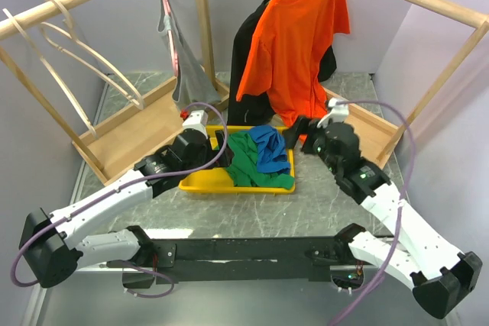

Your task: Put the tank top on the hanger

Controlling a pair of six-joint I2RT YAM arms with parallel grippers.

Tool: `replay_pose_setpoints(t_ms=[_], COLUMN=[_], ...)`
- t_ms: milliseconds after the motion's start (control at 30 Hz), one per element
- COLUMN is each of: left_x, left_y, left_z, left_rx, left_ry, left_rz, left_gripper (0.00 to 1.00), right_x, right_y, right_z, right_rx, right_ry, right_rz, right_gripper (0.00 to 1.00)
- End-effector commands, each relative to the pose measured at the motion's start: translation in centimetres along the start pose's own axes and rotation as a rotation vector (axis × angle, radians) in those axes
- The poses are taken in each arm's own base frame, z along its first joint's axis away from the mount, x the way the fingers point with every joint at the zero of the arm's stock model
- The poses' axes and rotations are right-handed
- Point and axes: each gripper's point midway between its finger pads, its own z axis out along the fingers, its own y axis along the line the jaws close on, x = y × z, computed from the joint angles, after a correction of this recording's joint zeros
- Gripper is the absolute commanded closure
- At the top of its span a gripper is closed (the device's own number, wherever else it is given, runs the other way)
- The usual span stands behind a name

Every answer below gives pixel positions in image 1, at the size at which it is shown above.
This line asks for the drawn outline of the green tank top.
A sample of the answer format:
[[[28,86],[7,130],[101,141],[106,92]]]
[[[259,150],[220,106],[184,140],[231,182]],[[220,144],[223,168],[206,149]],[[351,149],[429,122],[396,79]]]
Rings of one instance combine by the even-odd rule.
[[[289,173],[260,173],[258,171],[257,144],[245,131],[233,133],[228,137],[228,147],[234,154],[231,164],[225,171],[235,187],[247,189],[292,189],[295,180]]]

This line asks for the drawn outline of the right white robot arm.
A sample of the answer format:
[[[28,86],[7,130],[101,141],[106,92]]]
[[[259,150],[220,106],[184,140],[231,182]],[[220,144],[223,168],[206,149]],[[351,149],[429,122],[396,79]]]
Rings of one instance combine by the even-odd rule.
[[[445,318],[477,284],[483,266],[474,252],[449,243],[403,198],[385,172],[364,158],[354,128],[345,122],[297,118],[283,133],[287,148],[305,136],[302,151],[318,156],[337,186],[393,235],[390,244],[357,224],[338,232],[336,258],[361,260],[404,284],[429,315]]]

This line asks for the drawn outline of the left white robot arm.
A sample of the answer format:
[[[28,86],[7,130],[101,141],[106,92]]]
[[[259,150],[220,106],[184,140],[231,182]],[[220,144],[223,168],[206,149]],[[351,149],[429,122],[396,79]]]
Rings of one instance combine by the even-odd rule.
[[[31,212],[17,258],[26,260],[35,283],[45,289],[96,263],[152,266],[157,251],[141,227],[132,225],[103,235],[93,231],[123,211],[177,187],[191,173],[229,166],[228,132],[223,128],[215,136],[218,147],[213,149],[206,132],[187,128],[104,189],[50,214],[41,208]]]

